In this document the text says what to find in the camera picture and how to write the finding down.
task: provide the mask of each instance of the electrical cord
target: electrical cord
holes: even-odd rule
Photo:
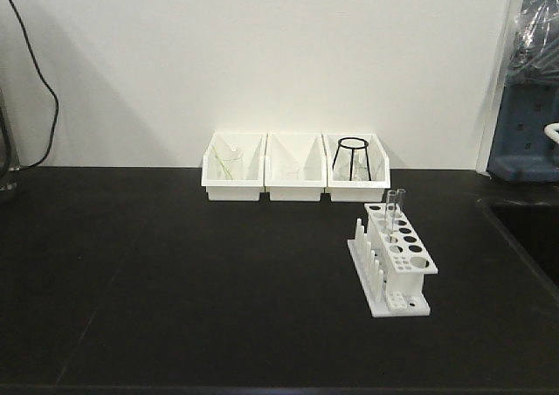
[[[0,131],[2,132],[3,145],[6,148],[5,151],[6,157],[3,161],[2,168],[0,168],[0,179],[2,179],[8,174],[8,172],[10,172],[11,142],[10,142],[10,135],[8,134],[8,126],[6,125],[6,120],[3,117],[1,108],[0,108]]]
[[[35,52],[33,51],[33,47],[31,47],[31,41],[29,40],[29,36],[27,35],[27,29],[25,28],[25,24],[23,19],[21,18],[21,15],[19,15],[19,11],[17,10],[16,4],[14,3],[13,0],[8,0],[8,2],[10,3],[11,8],[14,11],[14,14],[16,15],[17,21],[19,22],[19,26],[21,27],[21,31],[24,35],[25,43],[27,44],[27,50],[29,51],[29,55],[31,56],[31,60],[33,60],[33,65],[35,66],[35,71],[37,72],[38,77],[41,79],[41,82],[43,82],[43,85],[45,85],[46,89],[48,89],[48,91],[52,95],[52,98],[54,99],[54,117],[52,118],[51,133],[49,134],[49,142],[46,151],[38,161],[28,166],[22,166],[19,169],[19,170],[30,170],[43,163],[51,153],[52,143],[54,141],[54,132],[56,131],[56,126],[59,121],[60,103],[59,103],[59,97],[56,95],[51,85],[49,85],[49,83],[46,81],[45,76],[43,76],[43,73],[41,72],[41,69],[38,66],[37,58],[35,57]]]

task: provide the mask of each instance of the plastic storage tray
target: plastic storage tray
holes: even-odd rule
[[[264,185],[271,200],[319,201],[326,187],[321,135],[269,133]]]
[[[208,198],[258,201],[264,192],[265,150],[266,134],[215,133],[202,164]]]
[[[349,181],[350,152],[340,151],[334,158],[338,148],[338,141],[343,137],[358,137],[369,142],[369,166],[371,181]],[[390,164],[388,156],[374,134],[323,134],[324,147],[328,164],[328,185],[326,192],[330,193],[332,201],[362,201],[379,202],[383,199],[384,190],[390,187]],[[361,165],[365,166],[364,151],[355,153],[361,158]]]

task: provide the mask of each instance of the glass test tube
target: glass test tube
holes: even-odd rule
[[[404,213],[404,200],[405,200],[405,189],[398,188],[396,192],[396,216],[401,217]]]
[[[384,209],[385,231],[388,235],[394,232],[394,217],[396,216],[396,191],[386,193],[386,208]]]

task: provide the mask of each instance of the test tube rack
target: test tube rack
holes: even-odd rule
[[[365,210],[367,230],[359,218],[348,247],[371,313],[428,316],[424,275],[438,273],[431,256],[402,211],[387,219],[387,204],[366,204]]]

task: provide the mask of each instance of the plastic bag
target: plastic bag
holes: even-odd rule
[[[530,0],[517,23],[507,83],[559,86],[559,0]]]

